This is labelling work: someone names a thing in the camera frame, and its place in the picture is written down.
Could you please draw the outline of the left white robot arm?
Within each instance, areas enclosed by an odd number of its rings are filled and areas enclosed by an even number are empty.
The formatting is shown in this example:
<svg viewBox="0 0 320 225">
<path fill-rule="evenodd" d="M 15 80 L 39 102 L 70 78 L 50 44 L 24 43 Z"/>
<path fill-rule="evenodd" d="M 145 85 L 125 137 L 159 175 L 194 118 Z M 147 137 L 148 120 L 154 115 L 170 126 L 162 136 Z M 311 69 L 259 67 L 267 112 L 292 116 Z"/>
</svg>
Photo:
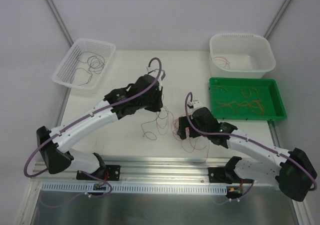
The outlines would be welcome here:
<svg viewBox="0 0 320 225">
<path fill-rule="evenodd" d="M 145 74 L 126 87 L 113 89 L 82 118 L 59 127 L 36 131 L 40 154 L 46 170 L 54 175 L 67 169 L 76 170 L 78 180 L 104 180 L 107 165 L 101 156 L 83 153 L 73 146 L 99 128 L 133 115 L 140 109 L 160 112 L 163 107 L 163 87 L 161 76 L 158 80 L 152 74 Z"/>
</svg>

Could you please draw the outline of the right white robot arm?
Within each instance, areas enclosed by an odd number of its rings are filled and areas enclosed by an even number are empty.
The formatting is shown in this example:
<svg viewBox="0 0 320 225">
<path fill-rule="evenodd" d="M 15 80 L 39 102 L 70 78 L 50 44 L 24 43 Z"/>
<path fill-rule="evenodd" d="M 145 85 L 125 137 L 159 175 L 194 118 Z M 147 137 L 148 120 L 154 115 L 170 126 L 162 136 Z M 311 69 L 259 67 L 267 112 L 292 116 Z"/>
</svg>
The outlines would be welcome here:
<svg viewBox="0 0 320 225">
<path fill-rule="evenodd" d="M 209 176 L 214 181 L 232 184 L 251 180 L 269 184 L 297 202 L 318 188 L 317 172 L 303 150 L 269 147 L 233 124 L 218 122 L 206 107 L 179 117 L 177 135 L 182 140 L 187 136 L 203 136 L 214 145 L 249 156 L 249 159 L 233 156 L 224 167 L 212 168 Z"/>
</svg>

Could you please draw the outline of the green plastic tray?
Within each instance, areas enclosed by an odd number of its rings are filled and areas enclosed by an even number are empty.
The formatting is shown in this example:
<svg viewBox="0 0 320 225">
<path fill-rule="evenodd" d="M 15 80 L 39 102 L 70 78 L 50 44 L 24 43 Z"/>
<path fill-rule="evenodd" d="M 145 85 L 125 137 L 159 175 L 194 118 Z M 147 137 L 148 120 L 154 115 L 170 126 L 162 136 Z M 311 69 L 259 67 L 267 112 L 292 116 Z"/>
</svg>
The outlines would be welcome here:
<svg viewBox="0 0 320 225">
<path fill-rule="evenodd" d="M 287 113 L 273 79 L 209 79 L 210 110 L 220 120 L 279 121 Z"/>
</svg>

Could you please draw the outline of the white plastic tub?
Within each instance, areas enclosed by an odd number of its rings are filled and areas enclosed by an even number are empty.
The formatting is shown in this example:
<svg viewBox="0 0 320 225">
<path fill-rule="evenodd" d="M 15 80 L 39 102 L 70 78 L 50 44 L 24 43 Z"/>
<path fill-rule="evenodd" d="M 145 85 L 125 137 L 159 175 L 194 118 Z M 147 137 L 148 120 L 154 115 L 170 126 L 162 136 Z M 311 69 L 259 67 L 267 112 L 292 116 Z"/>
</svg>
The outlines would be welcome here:
<svg viewBox="0 0 320 225">
<path fill-rule="evenodd" d="M 217 33 L 209 40 L 212 77 L 261 79 L 276 67 L 271 45 L 252 33 Z"/>
</svg>

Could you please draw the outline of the white perforated plastic basket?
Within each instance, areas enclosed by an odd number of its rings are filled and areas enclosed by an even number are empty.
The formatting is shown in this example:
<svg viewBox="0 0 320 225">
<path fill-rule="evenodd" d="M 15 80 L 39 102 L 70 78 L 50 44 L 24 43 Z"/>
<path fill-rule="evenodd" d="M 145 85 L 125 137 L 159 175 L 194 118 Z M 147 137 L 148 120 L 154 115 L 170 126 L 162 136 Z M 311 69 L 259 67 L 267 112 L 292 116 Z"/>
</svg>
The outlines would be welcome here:
<svg viewBox="0 0 320 225">
<path fill-rule="evenodd" d="M 52 75 L 52 81 L 84 93 L 94 93 L 107 74 L 116 51 L 110 42 L 77 39 Z"/>
</svg>

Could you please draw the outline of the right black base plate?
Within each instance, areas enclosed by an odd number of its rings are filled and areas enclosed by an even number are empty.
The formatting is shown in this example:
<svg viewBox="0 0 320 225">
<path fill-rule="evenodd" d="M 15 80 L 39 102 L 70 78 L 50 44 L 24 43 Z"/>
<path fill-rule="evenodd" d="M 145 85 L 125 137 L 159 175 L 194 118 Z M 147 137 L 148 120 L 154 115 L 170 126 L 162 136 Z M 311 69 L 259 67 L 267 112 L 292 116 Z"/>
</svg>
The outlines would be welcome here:
<svg viewBox="0 0 320 225">
<path fill-rule="evenodd" d="M 251 184 L 252 179 L 240 178 L 233 170 L 225 170 L 224 167 L 208 167 L 208 179 L 210 183 L 225 184 Z"/>
</svg>

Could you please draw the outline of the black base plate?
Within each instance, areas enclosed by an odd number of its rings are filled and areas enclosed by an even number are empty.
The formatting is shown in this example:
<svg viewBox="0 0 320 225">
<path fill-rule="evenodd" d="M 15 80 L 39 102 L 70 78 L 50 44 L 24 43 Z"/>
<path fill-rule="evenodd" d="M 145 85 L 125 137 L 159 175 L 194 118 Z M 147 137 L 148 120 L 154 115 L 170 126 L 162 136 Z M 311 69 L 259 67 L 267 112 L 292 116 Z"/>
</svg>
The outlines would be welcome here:
<svg viewBox="0 0 320 225">
<path fill-rule="evenodd" d="M 101 179 L 104 181 L 119 181 L 121 173 L 120 165 L 103 165 L 89 175 L 83 171 L 78 171 L 76 174 L 76 180 L 93 181 L 95 179 Z"/>
<path fill-rule="evenodd" d="M 252 179 L 240 178 L 233 170 L 225 170 L 224 167 L 208 167 L 208 179 L 210 183 L 225 184 L 251 184 Z"/>
</svg>

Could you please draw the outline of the aluminium mounting rail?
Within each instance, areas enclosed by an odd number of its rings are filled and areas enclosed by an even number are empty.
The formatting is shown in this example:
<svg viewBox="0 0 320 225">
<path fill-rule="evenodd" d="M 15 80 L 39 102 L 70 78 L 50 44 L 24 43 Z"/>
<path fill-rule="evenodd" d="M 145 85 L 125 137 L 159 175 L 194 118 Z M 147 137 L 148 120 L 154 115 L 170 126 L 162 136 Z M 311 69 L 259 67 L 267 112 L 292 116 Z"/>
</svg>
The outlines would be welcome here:
<svg viewBox="0 0 320 225">
<path fill-rule="evenodd" d="M 124 159 L 117 157 L 103 161 L 105 165 L 119 165 L 119 183 L 154 183 L 154 184 L 210 184 L 208 177 L 209 167 L 223 167 L 234 171 L 242 179 L 251 179 L 259 183 L 277 186 L 276 177 L 280 175 L 285 165 L 282 159 L 278 163 L 259 162 L 252 158 L 242 158 L 237 164 L 231 158 L 209 158 L 206 161 L 178 158 L 147 158 Z M 48 171 L 37 175 L 38 179 L 52 181 L 73 181 L 79 170 L 67 168 L 66 170 L 50 174 Z"/>
</svg>

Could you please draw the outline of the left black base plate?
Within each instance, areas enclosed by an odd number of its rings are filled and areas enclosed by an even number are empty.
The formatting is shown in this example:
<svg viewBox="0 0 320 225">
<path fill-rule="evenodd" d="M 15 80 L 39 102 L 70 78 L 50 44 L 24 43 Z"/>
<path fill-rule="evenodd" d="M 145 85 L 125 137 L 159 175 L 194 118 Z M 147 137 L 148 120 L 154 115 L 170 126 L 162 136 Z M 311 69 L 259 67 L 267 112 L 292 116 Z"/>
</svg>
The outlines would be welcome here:
<svg viewBox="0 0 320 225">
<path fill-rule="evenodd" d="M 76 174 L 76 180 L 93 181 L 95 179 L 101 179 L 104 181 L 119 181 L 121 173 L 120 165 L 103 165 L 89 175 L 83 171 L 78 171 Z"/>
</svg>

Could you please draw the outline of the left aluminium frame post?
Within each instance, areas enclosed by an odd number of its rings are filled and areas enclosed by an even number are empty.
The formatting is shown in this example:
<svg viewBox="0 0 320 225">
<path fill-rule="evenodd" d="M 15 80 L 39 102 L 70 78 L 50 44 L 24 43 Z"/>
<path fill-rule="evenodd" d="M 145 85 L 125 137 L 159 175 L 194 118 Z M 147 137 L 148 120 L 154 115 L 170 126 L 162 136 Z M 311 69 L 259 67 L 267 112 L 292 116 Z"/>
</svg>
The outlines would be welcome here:
<svg viewBox="0 0 320 225">
<path fill-rule="evenodd" d="M 54 0 L 45 0 L 45 2 L 48 5 L 48 8 L 49 8 L 50 12 L 52 13 L 55 21 L 57 22 L 57 25 L 58 25 L 64 39 L 66 40 L 69 47 L 71 47 L 73 45 L 74 41 L 68 31 L 67 26 L 64 23 L 62 16 L 60 15 L 60 12 L 59 12 Z"/>
</svg>

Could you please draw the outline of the aluminium frame post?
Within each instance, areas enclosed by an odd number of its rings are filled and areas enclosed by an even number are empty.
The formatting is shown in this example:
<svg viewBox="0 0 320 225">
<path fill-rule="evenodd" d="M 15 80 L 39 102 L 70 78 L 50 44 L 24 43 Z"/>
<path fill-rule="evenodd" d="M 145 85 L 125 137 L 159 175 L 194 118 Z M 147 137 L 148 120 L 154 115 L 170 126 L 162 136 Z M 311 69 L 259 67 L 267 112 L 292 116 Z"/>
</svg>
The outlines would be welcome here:
<svg viewBox="0 0 320 225">
<path fill-rule="evenodd" d="M 48 8 L 49 8 L 50 12 L 52 13 L 55 21 L 57 22 L 57 25 L 58 25 L 64 39 L 66 40 L 69 47 L 71 47 L 73 45 L 74 41 L 68 31 L 67 26 L 64 23 L 62 16 L 60 15 L 60 12 L 59 12 L 54 0 L 45 0 L 45 2 L 48 5 Z"/>
<path fill-rule="evenodd" d="M 277 10 L 273 19 L 271 20 L 269 26 L 267 27 L 267 30 L 265 31 L 265 33 L 263 35 L 263 37 L 265 39 L 269 40 L 271 38 L 273 32 L 275 31 L 275 29 L 279 25 L 281 19 L 285 15 L 285 12 L 287 11 L 287 9 L 290 7 L 292 1 L 293 0 L 283 0 L 279 9 Z"/>
</svg>

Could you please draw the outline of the right aluminium frame post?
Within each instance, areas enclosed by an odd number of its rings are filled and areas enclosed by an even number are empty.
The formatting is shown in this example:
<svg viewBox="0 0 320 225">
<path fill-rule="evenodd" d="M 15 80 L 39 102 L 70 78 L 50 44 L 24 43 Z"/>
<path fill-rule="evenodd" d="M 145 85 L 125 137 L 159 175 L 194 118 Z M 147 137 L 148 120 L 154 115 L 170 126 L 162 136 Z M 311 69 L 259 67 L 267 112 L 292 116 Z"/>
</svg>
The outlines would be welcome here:
<svg viewBox="0 0 320 225">
<path fill-rule="evenodd" d="M 271 38 L 273 32 L 275 31 L 275 29 L 279 25 L 281 19 L 285 15 L 285 12 L 287 11 L 287 9 L 290 7 L 292 1 L 293 0 L 283 0 L 279 9 L 277 10 L 273 19 L 271 20 L 269 26 L 267 27 L 267 30 L 265 31 L 265 33 L 263 35 L 263 37 L 265 39 L 269 40 Z"/>
</svg>

